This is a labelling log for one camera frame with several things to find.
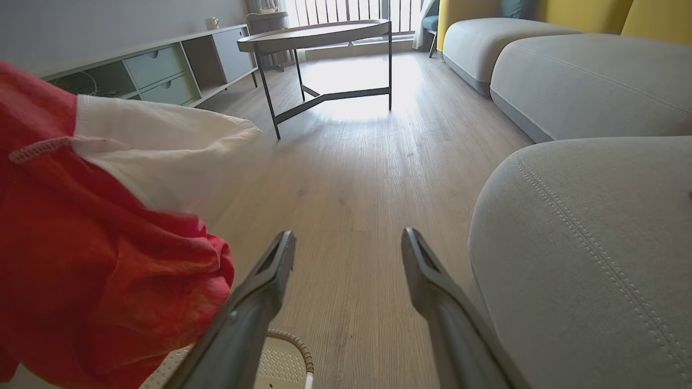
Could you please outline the teal cushion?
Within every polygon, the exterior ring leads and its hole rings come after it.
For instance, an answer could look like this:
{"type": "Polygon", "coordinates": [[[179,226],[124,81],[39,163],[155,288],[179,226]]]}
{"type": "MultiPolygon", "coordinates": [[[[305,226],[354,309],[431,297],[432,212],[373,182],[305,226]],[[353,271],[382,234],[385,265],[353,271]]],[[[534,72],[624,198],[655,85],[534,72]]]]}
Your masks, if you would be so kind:
{"type": "Polygon", "coordinates": [[[497,16],[509,19],[529,19],[536,17],[541,0],[500,0],[497,16]]]}

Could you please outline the low grey-green TV cabinet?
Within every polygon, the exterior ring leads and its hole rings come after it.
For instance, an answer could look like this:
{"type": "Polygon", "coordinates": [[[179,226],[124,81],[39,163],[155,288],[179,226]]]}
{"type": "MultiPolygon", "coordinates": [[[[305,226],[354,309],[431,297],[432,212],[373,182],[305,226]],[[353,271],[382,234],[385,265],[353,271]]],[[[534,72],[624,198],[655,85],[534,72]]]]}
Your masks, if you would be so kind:
{"type": "Polygon", "coordinates": [[[34,75],[50,81],[86,71],[96,79],[96,96],[195,108],[240,79],[256,81],[255,59],[237,46],[248,35],[247,25],[233,25],[36,70],[34,75]]]}

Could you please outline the grey sofa seat module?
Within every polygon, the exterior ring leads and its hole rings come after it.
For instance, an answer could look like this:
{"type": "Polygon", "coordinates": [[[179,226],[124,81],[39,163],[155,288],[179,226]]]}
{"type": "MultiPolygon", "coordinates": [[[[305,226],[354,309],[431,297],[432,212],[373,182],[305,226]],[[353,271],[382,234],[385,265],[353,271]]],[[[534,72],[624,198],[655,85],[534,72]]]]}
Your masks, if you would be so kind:
{"type": "Polygon", "coordinates": [[[505,46],[524,38],[578,33],[563,25],[527,19],[463,20],[448,28],[442,58],[463,81],[489,98],[494,66],[505,46]]]}
{"type": "Polygon", "coordinates": [[[535,143],[692,136],[692,46],[606,34],[520,39],[489,91],[535,143]]]}

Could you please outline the oval metal-legged coffee table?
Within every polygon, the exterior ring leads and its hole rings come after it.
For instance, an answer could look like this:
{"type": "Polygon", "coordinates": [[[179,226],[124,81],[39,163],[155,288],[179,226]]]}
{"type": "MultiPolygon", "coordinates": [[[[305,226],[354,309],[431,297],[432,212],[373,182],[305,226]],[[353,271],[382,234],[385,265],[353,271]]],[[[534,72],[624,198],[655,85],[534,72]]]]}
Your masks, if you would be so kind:
{"type": "Polygon", "coordinates": [[[251,52],[255,55],[258,71],[264,86],[270,117],[274,124],[275,136],[281,139],[279,125],[305,111],[314,108],[321,103],[338,99],[365,98],[371,96],[388,96],[389,105],[392,106],[392,49],[393,34],[391,32],[391,20],[356,20],[345,22],[333,22],[327,24],[307,25],[292,29],[272,30],[269,32],[250,35],[239,39],[237,46],[241,52],[251,52]],[[363,89],[334,93],[318,93],[305,86],[302,81],[301,67],[296,66],[301,95],[309,95],[311,99],[304,99],[302,104],[294,106],[285,112],[276,114],[270,98],[269,86],[260,57],[275,52],[309,49],[335,44],[348,43],[374,37],[387,37],[388,49],[388,86],[373,89],[363,89]]]}

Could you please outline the woven plastic laundry basket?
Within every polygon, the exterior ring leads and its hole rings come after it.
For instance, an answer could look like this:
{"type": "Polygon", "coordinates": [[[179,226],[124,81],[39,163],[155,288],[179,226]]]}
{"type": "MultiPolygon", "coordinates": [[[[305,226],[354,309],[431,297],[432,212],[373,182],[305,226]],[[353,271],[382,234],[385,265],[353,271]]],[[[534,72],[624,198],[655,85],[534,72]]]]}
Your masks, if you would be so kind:
{"type": "MultiPolygon", "coordinates": [[[[139,389],[163,389],[192,345],[173,352],[139,389]]],[[[308,347],[289,332],[268,330],[253,389],[314,389],[314,363],[308,347]]]]}

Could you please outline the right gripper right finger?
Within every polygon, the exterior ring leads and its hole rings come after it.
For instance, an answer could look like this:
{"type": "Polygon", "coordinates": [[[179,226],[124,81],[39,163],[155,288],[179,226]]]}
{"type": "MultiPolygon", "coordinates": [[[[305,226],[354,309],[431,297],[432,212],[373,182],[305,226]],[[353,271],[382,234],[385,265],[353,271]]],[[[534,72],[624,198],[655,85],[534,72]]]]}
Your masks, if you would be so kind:
{"type": "Polygon", "coordinates": [[[428,325],[441,389],[531,389],[420,231],[403,230],[401,254],[412,305],[428,325]]]}

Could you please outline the white curtain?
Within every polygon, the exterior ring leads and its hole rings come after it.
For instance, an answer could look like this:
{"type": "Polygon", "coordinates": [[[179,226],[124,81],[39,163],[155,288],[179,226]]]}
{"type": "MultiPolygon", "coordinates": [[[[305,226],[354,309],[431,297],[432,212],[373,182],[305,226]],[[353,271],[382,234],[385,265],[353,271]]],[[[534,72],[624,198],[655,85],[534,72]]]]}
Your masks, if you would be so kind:
{"type": "Polygon", "coordinates": [[[439,13],[439,3],[440,0],[421,0],[420,11],[415,24],[413,24],[414,35],[412,39],[412,49],[418,51],[424,42],[428,31],[428,22],[425,19],[432,16],[437,16],[439,13]]]}

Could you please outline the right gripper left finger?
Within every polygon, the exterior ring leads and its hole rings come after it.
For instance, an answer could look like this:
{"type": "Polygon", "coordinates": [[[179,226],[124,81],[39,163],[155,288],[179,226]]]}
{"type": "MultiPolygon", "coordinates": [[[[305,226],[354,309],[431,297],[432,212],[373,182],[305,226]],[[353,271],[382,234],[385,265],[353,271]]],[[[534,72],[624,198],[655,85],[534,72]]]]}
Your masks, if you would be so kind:
{"type": "Polygon", "coordinates": [[[269,324],[282,307],[296,236],[279,232],[228,296],[164,389],[252,389],[269,324]]]}

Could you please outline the window railing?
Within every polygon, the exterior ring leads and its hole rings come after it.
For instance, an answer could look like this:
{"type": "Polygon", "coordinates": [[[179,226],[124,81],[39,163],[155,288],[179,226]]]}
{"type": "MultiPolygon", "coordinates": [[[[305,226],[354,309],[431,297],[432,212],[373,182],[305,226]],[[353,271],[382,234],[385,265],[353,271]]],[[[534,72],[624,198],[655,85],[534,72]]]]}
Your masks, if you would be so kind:
{"type": "Polygon", "coordinates": [[[423,0],[279,0],[290,27],[387,19],[396,35],[413,33],[423,0]]]}

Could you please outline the teal chair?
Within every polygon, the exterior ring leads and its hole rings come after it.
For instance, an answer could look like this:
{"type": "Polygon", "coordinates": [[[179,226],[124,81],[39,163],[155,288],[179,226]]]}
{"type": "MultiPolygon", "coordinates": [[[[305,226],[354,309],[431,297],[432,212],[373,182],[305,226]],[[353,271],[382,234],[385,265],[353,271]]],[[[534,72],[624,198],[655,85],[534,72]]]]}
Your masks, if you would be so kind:
{"type": "Polygon", "coordinates": [[[439,22],[438,15],[426,16],[422,19],[423,32],[432,35],[432,41],[430,43],[429,58],[432,58],[437,51],[437,27],[439,22]]]}

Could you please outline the yellow sofa backrest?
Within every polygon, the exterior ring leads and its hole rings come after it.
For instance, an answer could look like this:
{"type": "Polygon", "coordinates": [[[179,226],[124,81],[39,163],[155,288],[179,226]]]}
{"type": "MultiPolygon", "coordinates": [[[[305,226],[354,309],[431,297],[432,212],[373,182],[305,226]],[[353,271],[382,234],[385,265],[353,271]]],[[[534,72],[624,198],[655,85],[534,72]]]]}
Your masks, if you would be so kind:
{"type": "Polygon", "coordinates": [[[538,0],[535,18],[585,33],[619,35],[633,0],[538,0]]]}
{"type": "Polygon", "coordinates": [[[443,51],[445,34],[452,24],[468,19],[483,19],[497,15],[500,0],[440,0],[437,49],[443,51]]]}
{"type": "Polygon", "coordinates": [[[692,0],[633,0],[621,34],[692,45],[692,0]]]}

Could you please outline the grey sofa seat with stitching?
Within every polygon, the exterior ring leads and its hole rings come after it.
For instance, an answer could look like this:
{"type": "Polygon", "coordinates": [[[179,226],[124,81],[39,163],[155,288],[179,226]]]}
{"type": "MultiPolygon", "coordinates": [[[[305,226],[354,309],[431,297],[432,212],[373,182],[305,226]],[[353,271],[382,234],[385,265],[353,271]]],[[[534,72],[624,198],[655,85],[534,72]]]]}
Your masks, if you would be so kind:
{"type": "Polygon", "coordinates": [[[475,205],[469,258],[534,389],[692,389],[692,136],[512,153],[475,205]]]}

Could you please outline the red garment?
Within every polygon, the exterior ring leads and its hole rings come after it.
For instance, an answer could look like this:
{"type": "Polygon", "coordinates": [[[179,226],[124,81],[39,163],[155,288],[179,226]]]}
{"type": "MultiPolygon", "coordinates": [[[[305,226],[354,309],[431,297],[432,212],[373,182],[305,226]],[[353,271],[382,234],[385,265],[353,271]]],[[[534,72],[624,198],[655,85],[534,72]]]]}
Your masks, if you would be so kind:
{"type": "Polygon", "coordinates": [[[260,133],[0,62],[0,384],[138,389],[200,339],[235,278],[200,211],[260,133]]]}

